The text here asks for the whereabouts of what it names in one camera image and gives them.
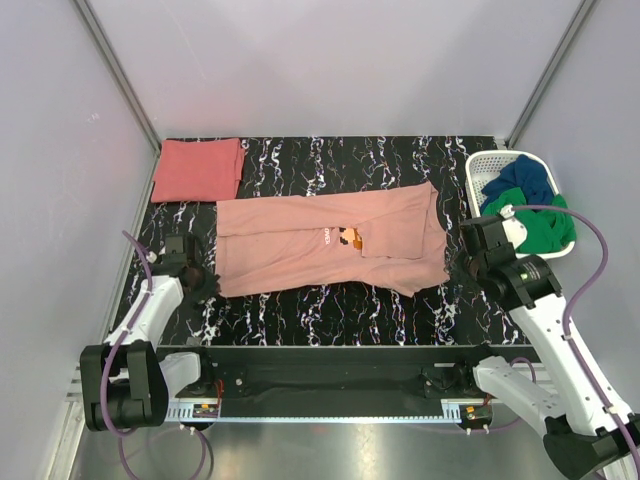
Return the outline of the pink t shirt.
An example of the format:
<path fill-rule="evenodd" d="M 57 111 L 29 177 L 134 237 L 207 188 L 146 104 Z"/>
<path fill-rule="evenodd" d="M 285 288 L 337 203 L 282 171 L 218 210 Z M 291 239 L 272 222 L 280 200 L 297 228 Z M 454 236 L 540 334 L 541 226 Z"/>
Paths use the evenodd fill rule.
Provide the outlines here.
<path fill-rule="evenodd" d="M 447 237 L 430 183 L 217 207 L 222 296 L 363 282 L 404 296 L 448 280 Z"/>

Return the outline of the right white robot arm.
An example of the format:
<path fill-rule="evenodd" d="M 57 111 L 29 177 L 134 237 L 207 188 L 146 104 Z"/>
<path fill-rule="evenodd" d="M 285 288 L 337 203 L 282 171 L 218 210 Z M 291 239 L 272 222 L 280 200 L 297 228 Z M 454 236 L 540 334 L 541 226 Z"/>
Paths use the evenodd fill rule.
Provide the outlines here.
<path fill-rule="evenodd" d="M 583 479 L 627 456 L 639 457 L 639 416 L 590 353 L 549 264 L 538 255 L 517 256 L 514 242 L 523 229 L 514 217 L 463 222 L 465 265 L 525 333 L 556 391 L 516 372 L 488 346 L 458 363 L 454 384 L 463 395 L 502 401 L 539 434 L 565 478 Z"/>

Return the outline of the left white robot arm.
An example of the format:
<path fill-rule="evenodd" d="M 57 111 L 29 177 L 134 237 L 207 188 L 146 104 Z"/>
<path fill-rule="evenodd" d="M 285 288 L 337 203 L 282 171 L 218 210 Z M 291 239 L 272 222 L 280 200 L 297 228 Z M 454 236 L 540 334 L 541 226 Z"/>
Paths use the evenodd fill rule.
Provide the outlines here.
<path fill-rule="evenodd" d="M 205 353 L 157 355 L 171 316 L 184 301 L 198 303 L 218 290 L 218 276 L 202 264 L 201 242 L 191 233 L 171 234 L 159 253 L 130 234 L 145 279 L 128 313 L 102 343 L 80 355 L 86 426 L 118 436 L 158 427 L 179 394 L 208 394 L 216 372 Z"/>

